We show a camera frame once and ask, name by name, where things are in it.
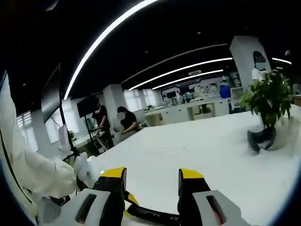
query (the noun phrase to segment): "white cloth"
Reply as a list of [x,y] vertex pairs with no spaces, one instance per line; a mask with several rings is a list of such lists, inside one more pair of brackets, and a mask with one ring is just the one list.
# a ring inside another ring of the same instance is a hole
[[259,71],[256,67],[252,70],[252,79],[253,80],[259,80],[262,81],[263,74],[266,73],[266,71]]
[[[31,151],[23,139],[16,121],[16,108],[10,96],[8,77],[0,91],[0,128],[9,162],[28,199],[32,201],[32,195],[26,189],[55,198],[72,194],[77,189],[76,175],[71,166],[59,159],[52,161]],[[35,223],[37,204],[30,203],[17,186],[9,170],[2,145],[0,145],[0,159],[12,193],[31,221]]]

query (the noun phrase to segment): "white shirt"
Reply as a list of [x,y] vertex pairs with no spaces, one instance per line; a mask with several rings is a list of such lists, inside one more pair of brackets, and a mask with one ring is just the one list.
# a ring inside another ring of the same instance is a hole
[[252,70],[252,79],[255,80],[259,80],[259,81],[262,81],[263,79],[263,74],[265,73],[266,71],[259,71],[256,67],[253,68]]

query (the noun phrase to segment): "black shirt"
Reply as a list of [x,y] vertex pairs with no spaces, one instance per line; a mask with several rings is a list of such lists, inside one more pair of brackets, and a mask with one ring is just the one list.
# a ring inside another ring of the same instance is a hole
[[133,122],[137,122],[136,116],[132,112],[126,113],[126,118],[121,120],[121,125],[123,125],[124,129],[128,129]]
[[97,124],[99,126],[100,123],[102,122],[104,116],[106,116],[106,119],[104,120],[104,123],[103,123],[103,129],[109,129],[110,124],[109,124],[109,120],[108,120],[107,109],[105,108],[105,106],[101,105],[99,113],[94,112],[92,115],[92,118],[96,119]]

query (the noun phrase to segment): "green leaves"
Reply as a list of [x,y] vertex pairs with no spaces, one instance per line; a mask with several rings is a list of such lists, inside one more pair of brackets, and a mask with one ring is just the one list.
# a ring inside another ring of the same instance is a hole
[[290,117],[290,108],[293,89],[289,79],[281,72],[273,70],[264,75],[262,81],[255,81],[250,85],[251,92],[242,95],[241,107],[250,106],[252,114],[261,116],[264,126],[275,126],[287,112]]

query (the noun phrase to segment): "black plant pot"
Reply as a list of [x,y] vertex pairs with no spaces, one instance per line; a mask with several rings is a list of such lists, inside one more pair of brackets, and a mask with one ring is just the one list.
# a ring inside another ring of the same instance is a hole
[[268,150],[272,147],[276,138],[276,129],[275,127],[268,127],[258,133],[253,133],[248,130],[247,137],[250,147],[253,149],[253,151],[259,153],[261,148],[258,146],[258,144],[269,141],[269,143],[263,149]]

